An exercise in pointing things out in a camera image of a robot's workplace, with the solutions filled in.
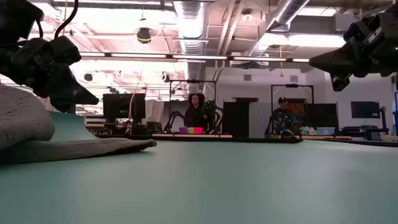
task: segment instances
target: air duct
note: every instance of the air duct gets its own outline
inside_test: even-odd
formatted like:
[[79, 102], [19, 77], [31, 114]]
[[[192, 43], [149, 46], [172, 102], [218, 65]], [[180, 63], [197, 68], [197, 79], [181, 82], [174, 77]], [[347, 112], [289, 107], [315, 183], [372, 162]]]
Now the air duct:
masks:
[[261, 57], [268, 48], [267, 43], [270, 42], [269, 32], [281, 26], [289, 27], [290, 22], [309, 2], [310, 0], [280, 0], [277, 9], [271, 12], [274, 15], [273, 18], [266, 21], [266, 28], [259, 42], [248, 52], [247, 56]]
[[[201, 55], [204, 53], [205, 43], [195, 41], [203, 36], [206, 19], [206, 3], [198, 1], [175, 1], [174, 9], [178, 20], [178, 35], [181, 40], [183, 54]], [[185, 70], [186, 79], [205, 79], [205, 69], [202, 63], [188, 62]]]

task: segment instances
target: black cable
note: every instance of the black cable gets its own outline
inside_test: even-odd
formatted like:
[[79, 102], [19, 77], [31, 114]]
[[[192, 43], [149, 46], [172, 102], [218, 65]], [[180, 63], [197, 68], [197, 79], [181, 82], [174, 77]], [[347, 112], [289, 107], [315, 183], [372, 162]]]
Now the black cable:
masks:
[[73, 18], [76, 16], [77, 13], [77, 9], [79, 8], [79, 0], [75, 0], [75, 5], [73, 6], [73, 10], [72, 13], [70, 14], [70, 16], [68, 17], [68, 19], [66, 19], [61, 25], [60, 27], [58, 27], [58, 29], [55, 31], [55, 35], [54, 35], [54, 39], [56, 39], [60, 33], [61, 30], [63, 30], [72, 20]]
[[36, 20], [36, 23], [37, 23], [37, 27], [39, 28], [39, 36], [40, 36], [40, 38], [43, 38], [44, 32], [43, 32], [42, 25], [40, 24], [39, 20]]

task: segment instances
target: baseball cap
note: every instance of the baseball cap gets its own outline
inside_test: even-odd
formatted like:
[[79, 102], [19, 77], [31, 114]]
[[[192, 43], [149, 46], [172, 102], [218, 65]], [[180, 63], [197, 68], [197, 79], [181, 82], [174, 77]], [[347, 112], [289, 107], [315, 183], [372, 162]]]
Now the baseball cap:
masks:
[[286, 101], [287, 101], [287, 99], [285, 97], [280, 97], [278, 99], [278, 103], [283, 103], [283, 102], [286, 102]]

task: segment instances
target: man with cap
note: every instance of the man with cap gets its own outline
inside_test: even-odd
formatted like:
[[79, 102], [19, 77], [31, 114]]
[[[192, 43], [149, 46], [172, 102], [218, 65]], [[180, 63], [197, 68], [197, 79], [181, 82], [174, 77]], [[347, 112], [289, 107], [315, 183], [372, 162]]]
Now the man with cap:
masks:
[[272, 120], [276, 134], [288, 132], [293, 135], [292, 128], [292, 112], [289, 110], [287, 99], [280, 97], [278, 99], [279, 108], [272, 112]]

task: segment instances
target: table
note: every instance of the table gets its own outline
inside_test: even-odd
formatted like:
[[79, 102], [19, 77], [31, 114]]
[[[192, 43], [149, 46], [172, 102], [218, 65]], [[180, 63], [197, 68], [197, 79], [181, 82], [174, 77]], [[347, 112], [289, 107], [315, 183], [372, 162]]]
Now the table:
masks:
[[398, 223], [398, 149], [167, 142], [0, 168], [2, 224]]

